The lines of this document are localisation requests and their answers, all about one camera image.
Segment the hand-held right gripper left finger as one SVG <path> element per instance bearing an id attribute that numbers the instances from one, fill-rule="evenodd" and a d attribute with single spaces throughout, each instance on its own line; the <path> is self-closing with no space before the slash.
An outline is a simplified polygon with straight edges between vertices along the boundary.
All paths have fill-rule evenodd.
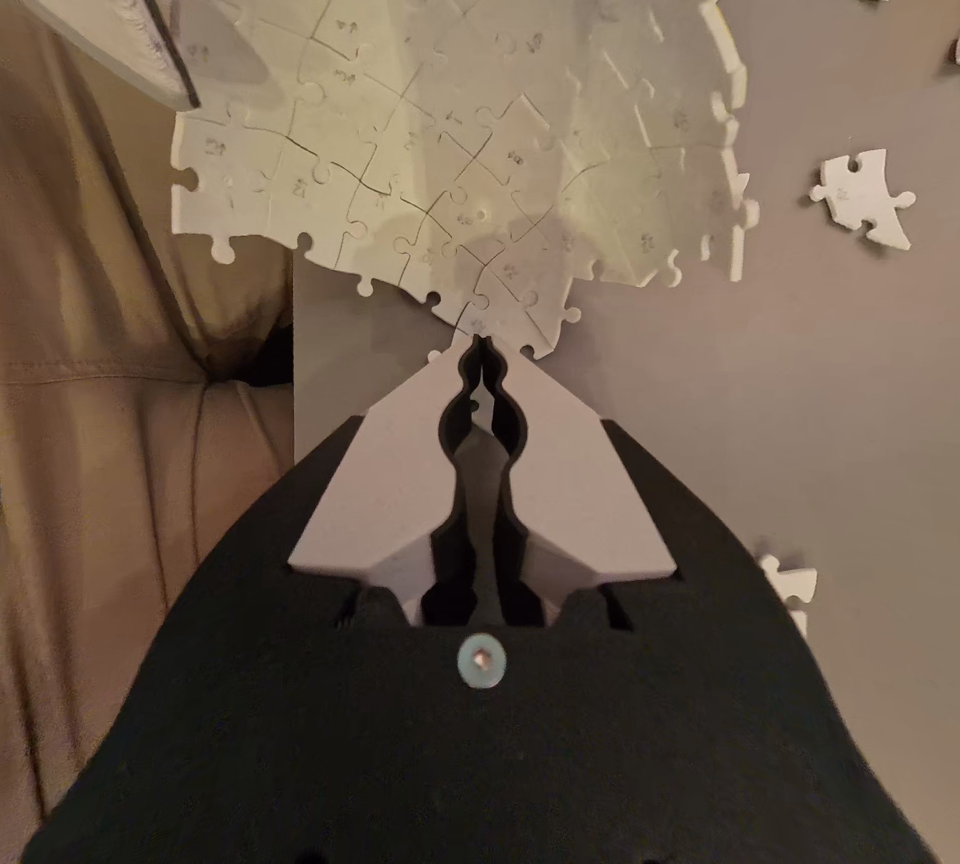
<path id="1" fill-rule="evenodd" d="M 293 570 L 392 593 L 413 626 L 471 595 L 476 557 L 456 450 L 470 434 L 481 342 L 462 338 L 373 404 L 289 558 Z"/>

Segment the scattered loose puzzle pieces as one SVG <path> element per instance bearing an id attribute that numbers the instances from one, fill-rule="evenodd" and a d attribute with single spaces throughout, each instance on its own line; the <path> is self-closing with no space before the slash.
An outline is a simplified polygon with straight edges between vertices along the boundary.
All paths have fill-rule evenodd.
<path id="1" fill-rule="evenodd" d="M 750 0 L 750 410 L 818 649 L 958 605 L 958 0 Z"/>

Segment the assembled white puzzle ball section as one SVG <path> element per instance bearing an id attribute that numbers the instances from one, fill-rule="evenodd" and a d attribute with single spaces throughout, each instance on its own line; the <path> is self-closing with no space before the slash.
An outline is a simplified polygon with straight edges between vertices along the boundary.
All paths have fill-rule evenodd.
<path id="1" fill-rule="evenodd" d="M 721 0 L 223 0 L 266 81 L 200 78 L 172 231 L 263 237 L 454 328 L 511 297 L 560 337 L 576 281 L 743 276 L 759 204 Z"/>

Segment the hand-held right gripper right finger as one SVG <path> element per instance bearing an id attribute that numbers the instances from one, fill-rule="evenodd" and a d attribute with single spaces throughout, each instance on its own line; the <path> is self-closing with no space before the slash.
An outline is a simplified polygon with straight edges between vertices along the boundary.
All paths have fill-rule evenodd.
<path id="1" fill-rule="evenodd" d="M 544 627 L 576 592 L 672 577 L 605 421 L 502 340 L 482 345 L 490 432 L 507 454 L 492 541 L 506 624 Z"/>

